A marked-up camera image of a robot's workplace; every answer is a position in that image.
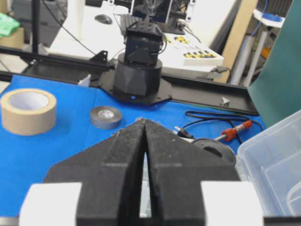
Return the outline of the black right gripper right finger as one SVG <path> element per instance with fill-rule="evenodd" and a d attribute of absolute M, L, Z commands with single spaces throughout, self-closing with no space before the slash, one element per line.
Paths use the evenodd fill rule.
<path fill-rule="evenodd" d="M 176 136 L 163 126 L 144 122 L 148 166 L 158 216 L 163 226 L 203 226 L 202 181 L 239 181 L 231 164 Z"/>

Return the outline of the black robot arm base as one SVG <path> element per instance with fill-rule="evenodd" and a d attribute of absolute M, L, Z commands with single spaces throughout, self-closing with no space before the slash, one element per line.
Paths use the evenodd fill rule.
<path fill-rule="evenodd" d="M 123 101 L 153 104 L 162 101 L 163 34 L 154 22 L 137 21 L 126 28 L 125 52 L 119 54 L 112 93 Z"/>

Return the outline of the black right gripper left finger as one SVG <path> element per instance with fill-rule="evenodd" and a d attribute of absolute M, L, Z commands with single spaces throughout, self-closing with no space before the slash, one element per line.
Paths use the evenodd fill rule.
<path fill-rule="evenodd" d="M 145 121 L 53 165 L 44 183 L 81 182 L 78 226 L 128 226 L 139 217 Z"/>

